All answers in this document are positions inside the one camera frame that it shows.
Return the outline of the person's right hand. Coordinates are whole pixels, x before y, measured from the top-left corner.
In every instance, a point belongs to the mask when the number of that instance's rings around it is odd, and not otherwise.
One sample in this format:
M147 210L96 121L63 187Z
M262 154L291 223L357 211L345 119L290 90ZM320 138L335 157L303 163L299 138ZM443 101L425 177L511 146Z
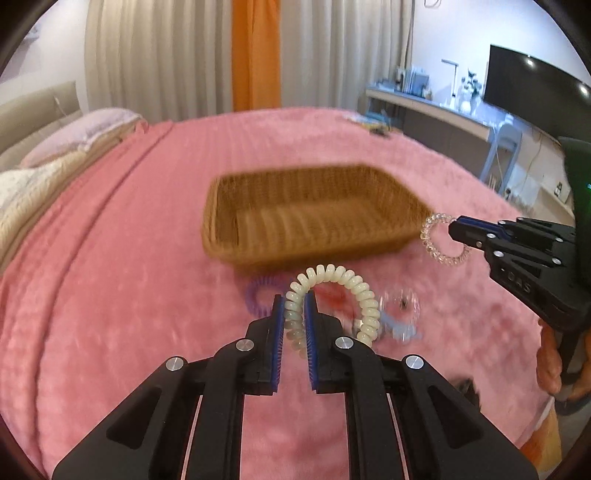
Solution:
M562 360L558 353L554 331L542 319L539 319L538 323L541 326L541 346L536 355L537 382L543 391L551 395L557 395L562 388L562 380L560 378L562 372ZM584 342L586 361L583 364L580 377L573 385L572 392L568 397L569 400L580 400L590 393L590 332L586 333Z

